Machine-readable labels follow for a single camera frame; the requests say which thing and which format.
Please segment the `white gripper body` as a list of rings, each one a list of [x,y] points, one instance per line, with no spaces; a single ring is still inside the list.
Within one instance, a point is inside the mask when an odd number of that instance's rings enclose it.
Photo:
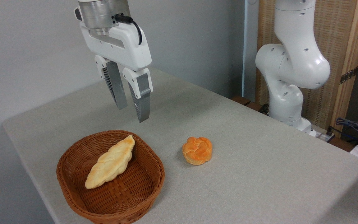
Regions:
[[[133,24],[119,23],[108,30],[108,35],[97,35],[94,30],[80,23],[81,32],[91,52],[114,61],[126,68],[140,71],[151,62],[151,54],[145,37],[139,43],[139,34]]]

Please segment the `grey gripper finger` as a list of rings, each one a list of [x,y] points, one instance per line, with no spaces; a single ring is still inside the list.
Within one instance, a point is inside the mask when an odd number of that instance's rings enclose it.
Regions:
[[[128,82],[138,121],[141,123],[148,119],[150,114],[150,94],[153,92],[150,71],[148,68],[138,72],[124,68],[123,76]]]
[[[127,107],[127,100],[118,64],[100,55],[95,56],[95,63],[100,77],[106,82],[108,89],[119,110]]]

